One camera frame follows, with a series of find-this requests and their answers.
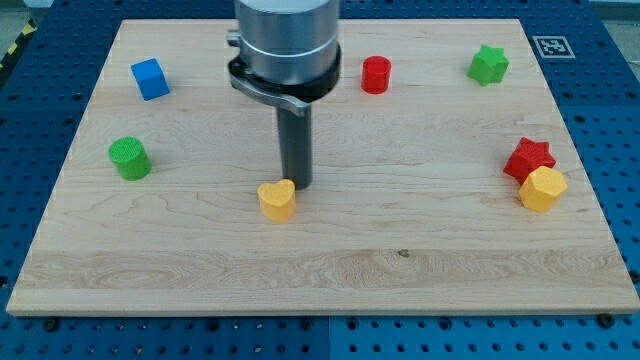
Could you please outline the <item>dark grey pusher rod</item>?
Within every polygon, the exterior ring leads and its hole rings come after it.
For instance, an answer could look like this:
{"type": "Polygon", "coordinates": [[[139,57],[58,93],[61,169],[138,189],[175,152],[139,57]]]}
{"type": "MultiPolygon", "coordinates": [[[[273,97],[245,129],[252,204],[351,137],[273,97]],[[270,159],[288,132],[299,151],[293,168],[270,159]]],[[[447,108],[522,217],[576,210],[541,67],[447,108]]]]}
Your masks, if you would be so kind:
{"type": "Polygon", "coordinates": [[[282,177],[291,180],[296,190],[303,190],[313,179],[311,110],[298,116],[277,108],[276,116],[282,177]]]}

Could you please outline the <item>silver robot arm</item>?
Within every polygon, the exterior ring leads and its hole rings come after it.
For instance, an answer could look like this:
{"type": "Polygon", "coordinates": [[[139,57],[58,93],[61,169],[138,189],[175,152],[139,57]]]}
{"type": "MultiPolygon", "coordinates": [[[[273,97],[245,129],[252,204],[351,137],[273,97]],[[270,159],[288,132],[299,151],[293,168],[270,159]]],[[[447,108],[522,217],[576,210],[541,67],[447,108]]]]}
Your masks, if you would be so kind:
{"type": "Polygon", "coordinates": [[[313,179],[312,103],[340,78],[339,2],[235,0],[234,11],[231,86],[274,108],[282,177],[305,189],[313,179]]]}

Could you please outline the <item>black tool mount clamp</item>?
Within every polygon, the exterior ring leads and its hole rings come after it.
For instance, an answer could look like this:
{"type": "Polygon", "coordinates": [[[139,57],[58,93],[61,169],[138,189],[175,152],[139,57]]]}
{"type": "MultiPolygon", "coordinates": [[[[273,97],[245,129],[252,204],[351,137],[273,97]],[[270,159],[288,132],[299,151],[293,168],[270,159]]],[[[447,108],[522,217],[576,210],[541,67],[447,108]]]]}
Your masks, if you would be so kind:
{"type": "Polygon", "coordinates": [[[338,32],[283,30],[263,34],[230,30],[227,42],[239,49],[228,64],[231,85],[265,105],[300,116],[338,83],[338,32]]]}

